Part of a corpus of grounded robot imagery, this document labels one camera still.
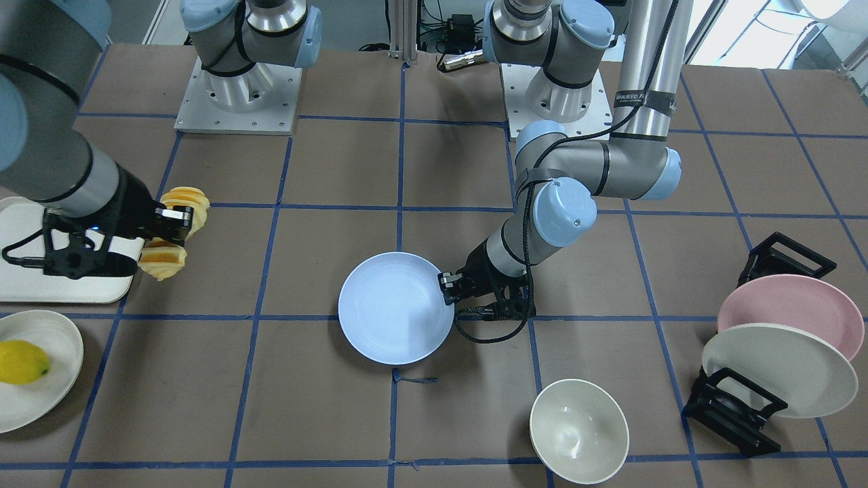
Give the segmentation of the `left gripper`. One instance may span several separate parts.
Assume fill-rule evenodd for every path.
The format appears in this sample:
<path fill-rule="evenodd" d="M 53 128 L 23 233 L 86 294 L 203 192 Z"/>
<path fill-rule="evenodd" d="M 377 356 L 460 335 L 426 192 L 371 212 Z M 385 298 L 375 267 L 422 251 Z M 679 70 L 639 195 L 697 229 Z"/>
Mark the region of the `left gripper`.
<path fill-rule="evenodd" d="M 437 275 L 437 280 L 446 305 L 492 294 L 498 305 L 510 306 L 523 296 L 521 290 L 529 285 L 524 274 L 511 276 L 495 267 L 486 241 L 471 251 L 462 268 L 453 274 L 443 272 Z"/>

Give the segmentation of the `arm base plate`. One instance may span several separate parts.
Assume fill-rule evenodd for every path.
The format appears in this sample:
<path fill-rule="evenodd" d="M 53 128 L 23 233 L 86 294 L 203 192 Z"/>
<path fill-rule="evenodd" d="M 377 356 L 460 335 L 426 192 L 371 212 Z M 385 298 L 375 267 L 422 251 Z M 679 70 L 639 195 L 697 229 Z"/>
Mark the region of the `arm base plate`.
<path fill-rule="evenodd" d="M 174 129 L 186 134 L 291 136 L 303 70 L 257 64 L 217 77 L 196 59 Z"/>
<path fill-rule="evenodd" d="M 500 69 L 512 142 L 527 125 L 543 119 L 561 124 L 570 137 L 596 134 L 613 124 L 610 99 L 599 70 L 589 85 L 567 89 L 552 83 L 539 67 L 501 64 Z"/>

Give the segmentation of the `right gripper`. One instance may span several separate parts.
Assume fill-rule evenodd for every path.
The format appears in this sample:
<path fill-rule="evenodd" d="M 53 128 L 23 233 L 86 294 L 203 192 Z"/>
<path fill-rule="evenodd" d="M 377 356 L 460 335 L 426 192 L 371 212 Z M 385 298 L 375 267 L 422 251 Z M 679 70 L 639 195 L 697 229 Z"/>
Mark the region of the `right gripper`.
<path fill-rule="evenodd" d="M 142 180 L 121 166 L 93 166 L 87 179 L 72 195 L 46 206 L 43 234 L 96 230 L 133 240 L 168 239 L 170 229 L 188 229 L 192 209 L 168 210 L 150 195 Z"/>

